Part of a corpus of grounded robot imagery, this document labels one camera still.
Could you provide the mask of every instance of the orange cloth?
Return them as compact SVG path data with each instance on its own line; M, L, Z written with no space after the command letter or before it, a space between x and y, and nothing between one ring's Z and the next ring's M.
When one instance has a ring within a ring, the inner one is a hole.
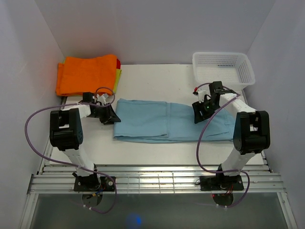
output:
M114 89L117 57L105 55L93 59L67 57L65 64L58 64L56 94L59 96L95 93L99 87ZM99 94L111 92L100 89Z

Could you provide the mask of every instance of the folded cloth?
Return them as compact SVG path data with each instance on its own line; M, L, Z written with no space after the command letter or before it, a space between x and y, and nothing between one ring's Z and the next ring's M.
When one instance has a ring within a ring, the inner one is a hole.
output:
M114 89L116 82L117 57L105 55L93 59L67 57L65 64L58 64L56 94L59 96L95 93L99 87ZM99 94L108 93L101 89Z
M117 103L120 123L114 123L114 138L121 141L170 143L197 141L207 120L194 123L193 108L183 104L124 100ZM208 125L202 141L232 140L235 120L221 110Z

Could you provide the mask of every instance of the blue towel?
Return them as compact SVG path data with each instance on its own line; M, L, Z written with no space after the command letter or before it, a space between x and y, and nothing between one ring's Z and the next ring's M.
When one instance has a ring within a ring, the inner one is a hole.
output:
M191 106L120 99L114 123L114 138L121 141L170 143L197 141L207 120L195 124ZM235 120L221 110L208 125L202 141L232 140Z

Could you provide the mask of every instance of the cable connector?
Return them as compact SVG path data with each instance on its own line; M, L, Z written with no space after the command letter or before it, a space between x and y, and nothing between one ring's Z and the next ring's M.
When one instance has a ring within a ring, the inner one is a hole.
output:
M197 91L198 91L198 87L195 87L193 94L194 94L194 95L198 95L198 92L197 92Z

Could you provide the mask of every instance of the white mesh basket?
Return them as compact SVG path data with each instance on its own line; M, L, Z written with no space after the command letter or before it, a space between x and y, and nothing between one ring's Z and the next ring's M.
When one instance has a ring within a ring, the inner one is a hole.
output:
M222 81L224 86L239 91L255 83L248 57L237 52L195 52L193 71L196 86Z

